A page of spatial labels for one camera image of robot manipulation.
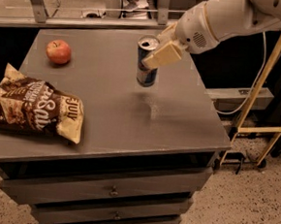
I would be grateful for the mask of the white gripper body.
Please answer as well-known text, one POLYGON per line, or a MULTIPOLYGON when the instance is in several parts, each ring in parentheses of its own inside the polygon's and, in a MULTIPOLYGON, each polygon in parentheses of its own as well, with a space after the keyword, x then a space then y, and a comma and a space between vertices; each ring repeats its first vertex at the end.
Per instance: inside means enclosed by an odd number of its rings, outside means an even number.
POLYGON ((206 52, 219 44, 209 26, 205 1, 184 13, 176 24, 174 34, 192 54, 206 52))

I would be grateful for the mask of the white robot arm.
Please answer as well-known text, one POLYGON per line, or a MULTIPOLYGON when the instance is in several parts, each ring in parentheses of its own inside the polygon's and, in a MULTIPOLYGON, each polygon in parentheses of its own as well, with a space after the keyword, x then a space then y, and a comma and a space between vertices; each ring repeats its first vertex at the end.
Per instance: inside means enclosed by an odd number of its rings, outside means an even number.
POLYGON ((186 51, 200 54, 232 37, 271 31, 280 24, 281 0, 202 1, 157 36, 160 44, 142 64, 156 69, 180 60, 186 51))

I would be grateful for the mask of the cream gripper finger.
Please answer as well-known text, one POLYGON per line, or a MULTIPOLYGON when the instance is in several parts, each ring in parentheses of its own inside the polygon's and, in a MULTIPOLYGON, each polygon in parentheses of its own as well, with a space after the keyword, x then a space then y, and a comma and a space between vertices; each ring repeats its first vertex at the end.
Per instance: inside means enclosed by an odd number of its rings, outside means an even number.
POLYGON ((175 28, 176 23, 173 23, 157 35, 157 39, 161 45, 175 40, 175 28))
POLYGON ((142 64, 148 69, 157 69, 180 61, 184 53, 184 45, 177 42, 168 42, 157 50, 152 50, 143 60, 142 64))

